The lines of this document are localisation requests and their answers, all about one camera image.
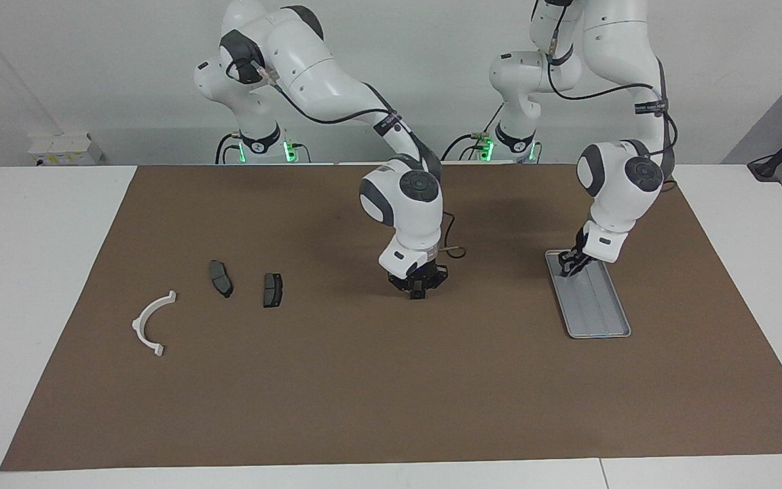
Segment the grey metal tray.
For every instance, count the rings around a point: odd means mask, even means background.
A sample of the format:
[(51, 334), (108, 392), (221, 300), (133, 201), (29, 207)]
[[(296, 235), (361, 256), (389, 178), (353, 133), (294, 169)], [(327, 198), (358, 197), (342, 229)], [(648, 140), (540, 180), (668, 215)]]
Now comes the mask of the grey metal tray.
[(588, 263), (573, 276), (561, 275), (562, 250), (545, 253), (553, 291), (571, 338), (627, 338), (632, 334), (606, 265)]

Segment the brown table mat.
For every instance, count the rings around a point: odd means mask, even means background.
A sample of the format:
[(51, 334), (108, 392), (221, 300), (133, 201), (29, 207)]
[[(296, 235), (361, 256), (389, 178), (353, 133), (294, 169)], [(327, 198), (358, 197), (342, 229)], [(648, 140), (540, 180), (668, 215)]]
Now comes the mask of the brown table mat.
[[(365, 173), (138, 169), (2, 470), (782, 453), (782, 365), (682, 192), (610, 266), (632, 334), (574, 340), (545, 260), (590, 207), (573, 167), (444, 170), (468, 254), (424, 300)], [(170, 290), (158, 358), (131, 323)]]

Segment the curved dark grey brake pad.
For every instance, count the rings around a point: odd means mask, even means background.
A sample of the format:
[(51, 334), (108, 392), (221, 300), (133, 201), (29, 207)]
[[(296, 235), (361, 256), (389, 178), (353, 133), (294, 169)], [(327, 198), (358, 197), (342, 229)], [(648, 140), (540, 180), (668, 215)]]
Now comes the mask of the curved dark grey brake pad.
[(209, 278), (211, 279), (211, 283), (214, 285), (215, 290), (223, 295), (223, 297), (230, 298), (234, 291), (234, 285), (227, 274), (225, 264), (219, 260), (211, 260), (209, 262), (208, 270)]

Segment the white power strip box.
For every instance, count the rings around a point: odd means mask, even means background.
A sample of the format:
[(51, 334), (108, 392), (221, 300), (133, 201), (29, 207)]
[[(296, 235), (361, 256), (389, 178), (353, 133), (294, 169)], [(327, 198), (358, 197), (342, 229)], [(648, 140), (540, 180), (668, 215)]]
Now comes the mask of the white power strip box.
[(99, 165), (105, 160), (105, 153), (85, 131), (30, 137), (27, 153), (35, 165)]

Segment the white curved plastic bracket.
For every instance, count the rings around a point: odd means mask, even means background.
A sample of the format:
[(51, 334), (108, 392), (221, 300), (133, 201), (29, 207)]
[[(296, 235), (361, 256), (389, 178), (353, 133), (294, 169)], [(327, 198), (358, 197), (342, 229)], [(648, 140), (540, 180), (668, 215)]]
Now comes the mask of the white curved plastic bracket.
[(142, 312), (133, 320), (131, 323), (132, 328), (136, 336), (138, 337), (138, 340), (143, 344), (143, 346), (148, 347), (152, 352), (154, 352), (155, 356), (158, 358), (161, 358), (162, 355), (164, 355), (164, 345), (160, 344), (158, 342), (152, 342), (147, 338), (146, 336), (146, 326), (150, 319), (150, 317), (156, 312), (156, 310), (161, 309), (164, 306), (167, 306), (168, 304), (173, 304), (176, 302), (177, 299), (177, 292), (174, 290), (168, 291), (168, 294), (164, 297), (159, 297), (157, 300), (152, 301), (148, 304), (148, 306), (145, 306), (142, 310)]

